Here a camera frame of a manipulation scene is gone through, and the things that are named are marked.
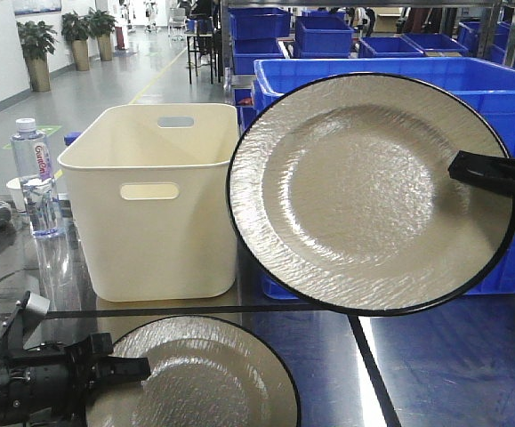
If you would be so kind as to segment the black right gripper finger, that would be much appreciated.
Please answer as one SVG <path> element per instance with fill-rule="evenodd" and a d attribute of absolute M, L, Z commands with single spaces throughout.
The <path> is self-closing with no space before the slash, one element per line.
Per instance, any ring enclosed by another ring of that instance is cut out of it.
<path fill-rule="evenodd" d="M 461 150 L 447 170 L 451 179 L 498 195 L 515 197 L 515 158 Z"/>

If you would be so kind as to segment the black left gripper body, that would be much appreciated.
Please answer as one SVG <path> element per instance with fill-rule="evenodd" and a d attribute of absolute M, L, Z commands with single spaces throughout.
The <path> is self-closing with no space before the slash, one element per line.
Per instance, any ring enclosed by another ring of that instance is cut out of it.
<path fill-rule="evenodd" d="M 90 334 L 67 345 L 48 341 L 25 344 L 50 307 L 50 301 L 27 291 L 3 322 L 0 334 L 0 426 L 25 423 L 42 410 L 59 418 L 77 412 L 84 394 L 98 380 L 94 369 L 113 351 L 109 333 Z"/>

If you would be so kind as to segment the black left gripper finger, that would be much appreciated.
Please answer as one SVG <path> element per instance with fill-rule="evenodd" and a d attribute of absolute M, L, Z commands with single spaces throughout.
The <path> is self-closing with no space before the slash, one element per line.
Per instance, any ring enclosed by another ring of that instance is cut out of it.
<path fill-rule="evenodd" d="M 103 359 L 105 383 L 136 383 L 147 380 L 150 365 L 147 358 L 106 357 Z"/>

